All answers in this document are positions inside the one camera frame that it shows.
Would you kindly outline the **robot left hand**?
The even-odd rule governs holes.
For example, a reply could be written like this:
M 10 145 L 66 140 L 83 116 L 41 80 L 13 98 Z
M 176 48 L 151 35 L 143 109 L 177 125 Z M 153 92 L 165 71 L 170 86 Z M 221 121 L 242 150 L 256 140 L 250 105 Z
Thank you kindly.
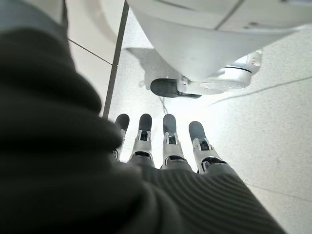
M 79 73 L 63 0 L 0 3 L 3 234 L 281 234 L 225 161 L 113 156 L 120 130 Z

